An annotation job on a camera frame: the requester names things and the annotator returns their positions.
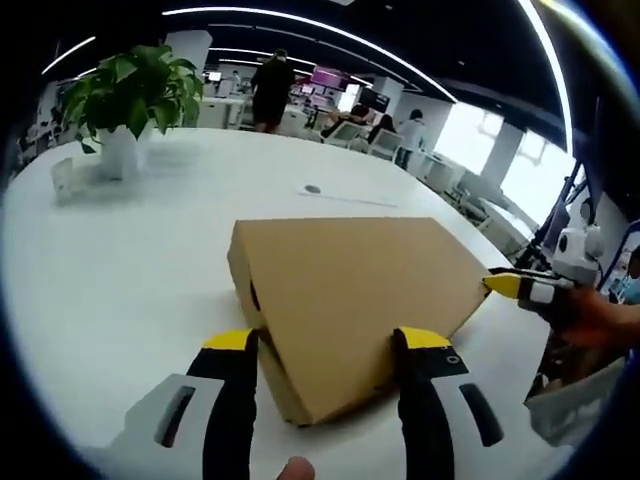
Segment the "cardboard box flap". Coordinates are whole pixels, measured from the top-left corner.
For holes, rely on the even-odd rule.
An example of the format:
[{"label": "cardboard box flap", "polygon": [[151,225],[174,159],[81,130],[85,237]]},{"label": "cardboard box flap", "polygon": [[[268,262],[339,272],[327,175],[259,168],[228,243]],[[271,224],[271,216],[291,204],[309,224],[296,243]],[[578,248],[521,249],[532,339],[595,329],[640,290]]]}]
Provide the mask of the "cardboard box flap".
[{"label": "cardboard box flap", "polygon": [[310,423],[389,382],[395,327],[449,337],[484,298],[486,269],[433,219],[242,221],[237,228],[253,300]]}]

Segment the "white flower pot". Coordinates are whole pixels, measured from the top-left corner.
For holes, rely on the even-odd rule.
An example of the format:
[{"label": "white flower pot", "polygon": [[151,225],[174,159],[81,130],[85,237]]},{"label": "white flower pot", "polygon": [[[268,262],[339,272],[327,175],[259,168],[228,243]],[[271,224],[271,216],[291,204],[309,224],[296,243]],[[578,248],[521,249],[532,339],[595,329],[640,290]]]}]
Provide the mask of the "white flower pot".
[{"label": "white flower pot", "polygon": [[136,140],[124,125],[113,133],[98,130],[102,143],[100,165],[107,180],[130,180],[138,174],[140,166],[146,162],[150,132],[150,128],[145,128]]}]

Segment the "human thumb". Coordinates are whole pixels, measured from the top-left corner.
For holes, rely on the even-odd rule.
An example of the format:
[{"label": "human thumb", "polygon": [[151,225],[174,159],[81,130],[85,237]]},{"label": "human thumb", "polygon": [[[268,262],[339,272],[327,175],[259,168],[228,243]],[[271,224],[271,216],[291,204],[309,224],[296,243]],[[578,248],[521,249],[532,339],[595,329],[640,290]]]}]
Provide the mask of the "human thumb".
[{"label": "human thumb", "polygon": [[278,480],[314,480],[316,472],[311,462],[303,457],[291,457]]}]

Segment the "potted plant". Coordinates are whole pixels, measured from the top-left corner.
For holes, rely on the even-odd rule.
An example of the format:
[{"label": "potted plant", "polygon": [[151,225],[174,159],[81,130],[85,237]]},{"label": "potted plant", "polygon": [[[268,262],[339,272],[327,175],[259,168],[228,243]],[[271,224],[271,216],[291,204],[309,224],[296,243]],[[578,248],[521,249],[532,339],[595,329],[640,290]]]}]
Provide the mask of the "potted plant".
[{"label": "potted plant", "polygon": [[164,134],[168,128],[195,123],[196,97],[202,97],[195,71],[188,60],[173,58],[167,45],[139,45],[104,60],[67,91],[64,122],[78,127],[83,152],[95,153],[83,141],[82,131],[88,132],[101,145],[106,177],[122,180],[144,161],[152,124]]}]

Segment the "hand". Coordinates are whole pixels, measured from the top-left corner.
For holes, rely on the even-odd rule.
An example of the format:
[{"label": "hand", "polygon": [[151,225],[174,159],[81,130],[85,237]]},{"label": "hand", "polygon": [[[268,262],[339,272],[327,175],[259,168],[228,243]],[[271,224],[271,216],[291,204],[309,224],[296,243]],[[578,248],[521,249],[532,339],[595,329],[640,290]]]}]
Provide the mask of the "hand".
[{"label": "hand", "polygon": [[580,347],[633,347],[640,344],[640,310],[615,305],[591,288],[567,291],[557,305],[542,313],[551,328]]},{"label": "hand", "polygon": [[303,457],[291,457],[285,465],[278,480],[314,480],[316,472],[313,465]]}]

